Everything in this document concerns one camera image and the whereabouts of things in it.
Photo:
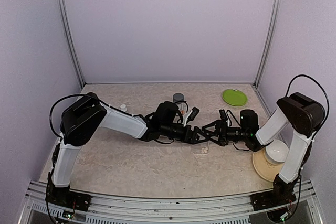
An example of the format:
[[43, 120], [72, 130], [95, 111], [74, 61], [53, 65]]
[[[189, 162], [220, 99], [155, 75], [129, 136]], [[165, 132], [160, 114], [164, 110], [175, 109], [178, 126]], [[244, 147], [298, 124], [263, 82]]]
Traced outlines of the orange grey-capped pill bottle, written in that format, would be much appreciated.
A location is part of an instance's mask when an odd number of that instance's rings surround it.
[[187, 111], [187, 104], [182, 93], [173, 94], [173, 103], [176, 104], [182, 114]]

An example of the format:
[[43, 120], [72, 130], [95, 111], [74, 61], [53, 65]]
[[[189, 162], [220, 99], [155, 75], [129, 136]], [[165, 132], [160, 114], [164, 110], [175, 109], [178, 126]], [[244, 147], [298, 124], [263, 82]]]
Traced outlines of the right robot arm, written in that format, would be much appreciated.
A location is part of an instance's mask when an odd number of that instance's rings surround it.
[[220, 146], [228, 145], [229, 142], [244, 142], [249, 150], [257, 152], [269, 147], [283, 130], [292, 129], [288, 154], [274, 179], [279, 185], [268, 194], [273, 205], [281, 204], [289, 196], [286, 186], [299, 178], [314, 136], [324, 124], [327, 116], [324, 106], [295, 92], [276, 102], [275, 111], [263, 125], [259, 125], [259, 116], [251, 109], [241, 110], [238, 126], [228, 126], [227, 111], [220, 110], [219, 113], [220, 118], [204, 126], [202, 130], [210, 141]]

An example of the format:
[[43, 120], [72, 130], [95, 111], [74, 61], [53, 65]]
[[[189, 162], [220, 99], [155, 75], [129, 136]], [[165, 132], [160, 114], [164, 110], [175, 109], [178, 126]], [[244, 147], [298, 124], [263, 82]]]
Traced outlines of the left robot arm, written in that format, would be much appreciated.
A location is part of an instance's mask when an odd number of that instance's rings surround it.
[[52, 160], [51, 181], [55, 186], [52, 195], [64, 206], [74, 199], [72, 191], [66, 187], [70, 185], [77, 155], [100, 127], [144, 142], [157, 142], [161, 136], [192, 145], [209, 140], [199, 127], [189, 125], [189, 121], [199, 113], [197, 108], [183, 115], [175, 103], [165, 101], [159, 104], [155, 112], [144, 116], [114, 108], [93, 92], [75, 96], [78, 100], [61, 115], [60, 133], [57, 135], [60, 141]]

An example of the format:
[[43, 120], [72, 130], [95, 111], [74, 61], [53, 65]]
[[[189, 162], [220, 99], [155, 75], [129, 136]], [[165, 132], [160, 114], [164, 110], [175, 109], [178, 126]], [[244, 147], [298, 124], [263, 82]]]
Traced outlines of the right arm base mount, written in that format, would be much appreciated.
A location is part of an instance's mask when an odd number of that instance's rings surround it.
[[273, 189], [251, 195], [251, 203], [254, 211], [273, 208], [296, 201], [293, 183], [285, 183], [282, 180], [274, 181]]

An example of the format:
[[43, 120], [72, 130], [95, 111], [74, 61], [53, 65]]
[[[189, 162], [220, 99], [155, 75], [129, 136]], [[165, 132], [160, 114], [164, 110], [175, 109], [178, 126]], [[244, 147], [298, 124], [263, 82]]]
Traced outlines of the clear plastic pill organizer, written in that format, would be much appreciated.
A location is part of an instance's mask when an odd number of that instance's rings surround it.
[[195, 155], [207, 155], [209, 153], [209, 142], [192, 145], [192, 152]]

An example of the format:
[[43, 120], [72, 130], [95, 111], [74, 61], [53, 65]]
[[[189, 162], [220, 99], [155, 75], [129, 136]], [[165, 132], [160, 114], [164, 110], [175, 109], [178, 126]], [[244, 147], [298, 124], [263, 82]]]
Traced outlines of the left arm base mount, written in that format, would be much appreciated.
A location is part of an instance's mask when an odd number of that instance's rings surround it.
[[77, 193], [68, 187], [55, 187], [47, 185], [46, 201], [56, 206], [87, 212], [91, 203], [91, 196], [84, 193]]

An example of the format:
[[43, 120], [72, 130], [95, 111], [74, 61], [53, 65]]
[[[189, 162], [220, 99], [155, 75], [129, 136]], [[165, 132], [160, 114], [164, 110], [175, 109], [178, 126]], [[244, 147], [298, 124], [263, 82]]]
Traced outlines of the small white-capped pill bottle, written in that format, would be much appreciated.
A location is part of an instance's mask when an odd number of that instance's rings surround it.
[[127, 106], [125, 104], [122, 104], [120, 105], [120, 110], [123, 111], [123, 112], [126, 112], [127, 111]]

